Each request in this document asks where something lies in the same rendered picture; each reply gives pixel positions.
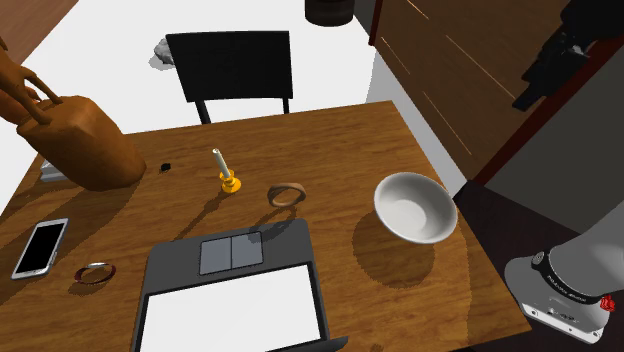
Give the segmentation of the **dark grey laptop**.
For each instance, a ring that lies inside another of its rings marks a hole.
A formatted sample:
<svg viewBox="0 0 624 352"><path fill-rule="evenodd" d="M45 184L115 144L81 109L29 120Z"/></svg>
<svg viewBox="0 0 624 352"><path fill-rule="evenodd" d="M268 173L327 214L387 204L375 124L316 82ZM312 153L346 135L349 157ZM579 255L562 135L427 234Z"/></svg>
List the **dark grey laptop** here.
<svg viewBox="0 0 624 352"><path fill-rule="evenodd" d="M151 250L132 352L339 352L308 224L256 225Z"/></svg>

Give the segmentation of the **white candle in yellow holder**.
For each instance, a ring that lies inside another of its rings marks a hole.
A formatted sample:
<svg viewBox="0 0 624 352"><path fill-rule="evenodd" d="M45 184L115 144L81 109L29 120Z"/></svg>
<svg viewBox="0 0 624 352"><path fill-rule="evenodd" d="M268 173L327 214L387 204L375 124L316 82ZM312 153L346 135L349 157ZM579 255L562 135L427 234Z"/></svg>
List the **white candle in yellow holder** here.
<svg viewBox="0 0 624 352"><path fill-rule="evenodd" d="M220 169L219 178L222 182L222 190L230 194L236 193L242 186L241 181L235 177L234 171L228 168L220 150L218 148L214 148L212 152Z"/></svg>

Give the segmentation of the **grey book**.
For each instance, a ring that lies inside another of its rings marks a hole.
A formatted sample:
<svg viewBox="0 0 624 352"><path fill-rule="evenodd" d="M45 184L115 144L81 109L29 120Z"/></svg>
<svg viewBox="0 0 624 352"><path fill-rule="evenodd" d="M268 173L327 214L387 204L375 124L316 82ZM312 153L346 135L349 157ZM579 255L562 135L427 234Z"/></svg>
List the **grey book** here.
<svg viewBox="0 0 624 352"><path fill-rule="evenodd" d="M67 180L67 177L47 160L43 161L40 170L40 180L43 182Z"/></svg>

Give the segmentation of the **black chair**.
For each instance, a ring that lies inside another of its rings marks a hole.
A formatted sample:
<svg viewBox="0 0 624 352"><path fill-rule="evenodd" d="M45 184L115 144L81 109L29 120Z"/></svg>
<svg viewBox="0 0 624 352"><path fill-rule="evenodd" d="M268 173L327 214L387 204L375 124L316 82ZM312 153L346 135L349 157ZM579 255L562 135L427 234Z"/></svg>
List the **black chair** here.
<svg viewBox="0 0 624 352"><path fill-rule="evenodd" d="M290 33L217 31L165 36L185 99L203 124L206 103L231 99L279 99L290 112L293 98Z"/></svg>

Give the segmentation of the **white bowl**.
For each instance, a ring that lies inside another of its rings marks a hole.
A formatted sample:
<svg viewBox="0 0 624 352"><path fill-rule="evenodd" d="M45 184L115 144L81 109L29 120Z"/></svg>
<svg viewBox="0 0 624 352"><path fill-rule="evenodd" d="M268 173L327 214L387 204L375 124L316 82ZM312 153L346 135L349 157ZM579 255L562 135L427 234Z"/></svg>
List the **white bowl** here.
<svg viewBox="0 0 624 352"><path fill-rule="evenodd" d="M397 237L417 244L434 244L456 228L458 211L450 194L436 181L417 173L385 177L374 192L375 212Z"/></svg>

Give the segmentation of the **grey stone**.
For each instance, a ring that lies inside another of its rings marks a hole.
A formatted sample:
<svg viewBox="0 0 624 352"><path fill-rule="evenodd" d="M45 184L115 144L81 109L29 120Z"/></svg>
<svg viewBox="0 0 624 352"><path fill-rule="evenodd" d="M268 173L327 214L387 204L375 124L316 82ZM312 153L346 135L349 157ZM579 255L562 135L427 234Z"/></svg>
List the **grey stone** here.
<svg viewBox="0 0 624 352"><path fill-rule="evenodd" d="M163 71L175 66L168 42L165 38L159 41L154 47L153 52L154 55L149 60L151 67Z"/></svg>

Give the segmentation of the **silver smartphone with black screen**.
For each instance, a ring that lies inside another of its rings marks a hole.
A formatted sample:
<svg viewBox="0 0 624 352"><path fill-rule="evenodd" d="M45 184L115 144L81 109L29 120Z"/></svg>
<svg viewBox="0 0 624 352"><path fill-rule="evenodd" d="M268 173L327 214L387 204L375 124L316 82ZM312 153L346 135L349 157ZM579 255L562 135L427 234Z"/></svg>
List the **silver smartphone with black screen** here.
<svg viewBox="0 0 624 352"><path fill-rule="evenodd" d="M70 220L59 218L36 224L11 274L12 280L46 275L53 266Z"/></svg>

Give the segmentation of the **wooden table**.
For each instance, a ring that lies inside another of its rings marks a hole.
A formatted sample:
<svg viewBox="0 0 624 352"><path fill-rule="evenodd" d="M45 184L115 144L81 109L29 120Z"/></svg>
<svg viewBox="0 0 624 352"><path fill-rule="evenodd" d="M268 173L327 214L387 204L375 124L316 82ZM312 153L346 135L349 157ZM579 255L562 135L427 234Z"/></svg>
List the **wooden table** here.
<svg viewBox="0 0 624 352"><path fill-rule="evenodd" d="M91 192L26 173L0 215L0 352L130 352L151 249L302 218L345 352L447 352L529 324L465 222L428 246L375 214L386 176L435 172L391 102L137 133L143 178ZM242 186L221 188L218 148ZM171 169L160 172L163 163ZM70 220L50 271L12 280L37 223Z"/></svg>

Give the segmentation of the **brown wooden cabinet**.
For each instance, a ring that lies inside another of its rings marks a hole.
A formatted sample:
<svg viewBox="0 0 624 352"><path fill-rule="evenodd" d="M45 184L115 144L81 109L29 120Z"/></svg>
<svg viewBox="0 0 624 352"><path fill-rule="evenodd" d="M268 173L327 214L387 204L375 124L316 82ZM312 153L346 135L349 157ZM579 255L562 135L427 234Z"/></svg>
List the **brown wooden cabinet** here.
<svg viewBox="0 0 624 352"><path fill-rule="evenodd" d="M512 104L569 0L382 0L375 47L462 174L529 117Z"/></svg>

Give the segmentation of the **dark round pot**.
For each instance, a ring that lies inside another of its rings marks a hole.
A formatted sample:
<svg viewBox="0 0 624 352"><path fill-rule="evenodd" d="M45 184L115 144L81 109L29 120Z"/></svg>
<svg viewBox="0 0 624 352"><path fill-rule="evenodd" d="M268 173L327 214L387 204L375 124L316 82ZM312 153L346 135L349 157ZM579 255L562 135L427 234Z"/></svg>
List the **dark round pot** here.
<svg viewBox="0 0 624 352"><path fill-rule="evenodd" d="M305 0L305 18L308 22L336 27L353 19L355 0Z"/></svg>

